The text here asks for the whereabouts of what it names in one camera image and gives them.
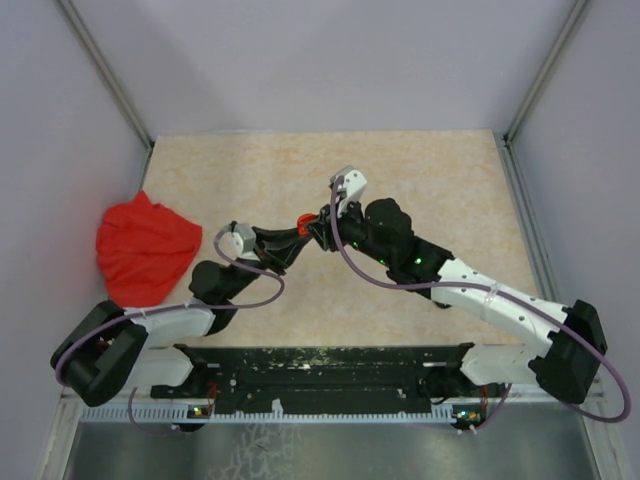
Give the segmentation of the red crumpled cloth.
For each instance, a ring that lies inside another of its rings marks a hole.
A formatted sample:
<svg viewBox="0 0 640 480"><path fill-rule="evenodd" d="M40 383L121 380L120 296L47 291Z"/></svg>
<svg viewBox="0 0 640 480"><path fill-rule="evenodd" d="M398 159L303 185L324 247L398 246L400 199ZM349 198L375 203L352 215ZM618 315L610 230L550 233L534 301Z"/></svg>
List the red crumpled cloth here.
<svg viewBox="0 0 640 480"><path fill-rule="evenodd" d="M106 210L96 261L108 296L121 306L162 303L200 250L202 227L140 191Z"/></svg>

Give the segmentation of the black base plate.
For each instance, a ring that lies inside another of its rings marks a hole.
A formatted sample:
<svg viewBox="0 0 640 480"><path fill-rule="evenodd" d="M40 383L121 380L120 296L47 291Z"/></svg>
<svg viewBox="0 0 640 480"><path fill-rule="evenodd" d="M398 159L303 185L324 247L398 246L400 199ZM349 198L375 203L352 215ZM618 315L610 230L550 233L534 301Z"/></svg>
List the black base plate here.
<svg viewBox="0 0 640 480"><path fill-rule="evenodd" d="M452 424L468 430L488 416L503 384L474 385L460 370L469 345L395 347L184 348L195 361L180 386L154 386L157 400L189 400L205 413L258 413L274 400L288 413L428 413L478 399L479 412Z"/></svg>

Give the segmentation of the aluminium corner post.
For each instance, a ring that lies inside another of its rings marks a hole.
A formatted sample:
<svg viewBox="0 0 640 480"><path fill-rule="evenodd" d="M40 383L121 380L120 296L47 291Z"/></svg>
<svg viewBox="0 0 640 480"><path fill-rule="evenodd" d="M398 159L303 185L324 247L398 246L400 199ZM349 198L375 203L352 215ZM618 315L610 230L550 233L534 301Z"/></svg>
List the aluminium corner post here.
<svg viewBox="0 0 640 480"><path fill-rule="evenodd" d="M571 45L581 25L584 23L591 5L592 1L590 0L576 0L572 2L571 9L567 14L558 35L551 44L540 68L537 70L537 73L534 76L514 118L510 122L508 129L502 136L502 140L507 147L513 145L519 137L526 122L533 113L554 74L559 68L565 52Z"/></svg>
<svg viewBox="0 0 640 480"><path fill-rule="evenodd" d="M70 0L54 0L53 3L89 59L102 85L129 128L140 141L144 150L150 153L153 150L155 141L151 138L140 113L98 45L77 6Z"/></svg>

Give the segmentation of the aluminium corner post right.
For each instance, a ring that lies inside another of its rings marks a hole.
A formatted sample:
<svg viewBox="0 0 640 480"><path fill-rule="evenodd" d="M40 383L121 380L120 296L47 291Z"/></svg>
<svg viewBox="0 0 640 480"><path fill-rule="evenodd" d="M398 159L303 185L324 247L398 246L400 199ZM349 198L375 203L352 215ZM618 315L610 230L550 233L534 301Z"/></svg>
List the aluminium corner post right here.
<svg viewBox="0 0 640 480"><path fill-rule="evenodd" d="M554 74L559 68L565 52L571 45L581 25L584 23L591 5L592 1L590 0L576 0L572 2L571 9L567 14L558 35L551 44L540 68L537 70L537 73L534 76L514 118L510 122L508 129L502 136L502 140L507 147L513 145L519 137L526 122L533 113Z"/></svg>

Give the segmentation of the aluminium corner post left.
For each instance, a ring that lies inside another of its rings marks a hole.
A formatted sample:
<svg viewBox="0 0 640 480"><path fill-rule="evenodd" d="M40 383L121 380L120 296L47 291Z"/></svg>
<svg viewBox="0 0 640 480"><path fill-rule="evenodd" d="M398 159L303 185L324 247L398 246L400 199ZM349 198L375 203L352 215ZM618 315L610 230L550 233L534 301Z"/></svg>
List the aluminium corner post left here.
<svg viewBox="0 0 640 480"><path fill-rule="evenodd" d="M129 128L140 141L144 150L150 153L153 150L155 141L151 138L140 113L98 45L77 6L70 0L54 0L53 3L89 59L102 85Z"/></svg>

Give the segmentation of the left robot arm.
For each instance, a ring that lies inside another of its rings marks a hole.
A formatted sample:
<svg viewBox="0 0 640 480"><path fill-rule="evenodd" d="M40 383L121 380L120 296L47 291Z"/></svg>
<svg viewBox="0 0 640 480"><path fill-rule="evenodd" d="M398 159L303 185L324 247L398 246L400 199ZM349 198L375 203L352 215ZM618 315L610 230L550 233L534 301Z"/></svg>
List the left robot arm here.
<svg viewBox="0 0 640 480"><path fill-rule="evenodd" d="M235 298L261 276L277 282L268 300L278 299L287 269L311 240L302 227L265 230L236 222L214 241L225 235L231 237L235 257L197 263L188 301L156 307L123 308L112 300L95 305L54 351L50 365L56 380L90 407L140 387L174 386L189 397L201 394L208 373L178 341L225 329L242 308Z"/></svg>

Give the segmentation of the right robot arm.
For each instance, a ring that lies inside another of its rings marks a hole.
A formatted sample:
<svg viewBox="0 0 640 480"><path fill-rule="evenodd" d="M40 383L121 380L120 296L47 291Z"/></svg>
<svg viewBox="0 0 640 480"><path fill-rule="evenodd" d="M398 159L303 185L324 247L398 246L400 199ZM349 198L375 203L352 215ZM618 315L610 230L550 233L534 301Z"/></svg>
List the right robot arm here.
<svg viewBox="0 0 640 480"><path fill-rule="evenodd" d="M446 372L454 393L470 395L490 383L529 383L562 402L584 402L607 351L599 314L590 303L543 300L481 274L417 236L410 216L391 198L367 207L353 202L335 221L325 206L319 215L301 217L298 229L325 250L350 246L381 263L395 284L409 286L441 308L460 308L518 339L505 351L470 347Z"/></svg>

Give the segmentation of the aluminium side rail right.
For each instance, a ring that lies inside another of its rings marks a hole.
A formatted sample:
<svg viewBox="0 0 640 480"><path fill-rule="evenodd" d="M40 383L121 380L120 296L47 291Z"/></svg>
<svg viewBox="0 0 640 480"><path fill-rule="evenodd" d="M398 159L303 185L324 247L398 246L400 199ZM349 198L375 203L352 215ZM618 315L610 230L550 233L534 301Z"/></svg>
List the aluminium side rail right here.
<svg viewBox="0 0 640 480"><path fill-rule="evenodd" d="M543 327L542 354L528 362L540 388L570 407L584 403L607 352L597 309L583 300L560 301L531 201L511 149L498 143L529 262L540 297L526 296L523 309Z"/></svg>

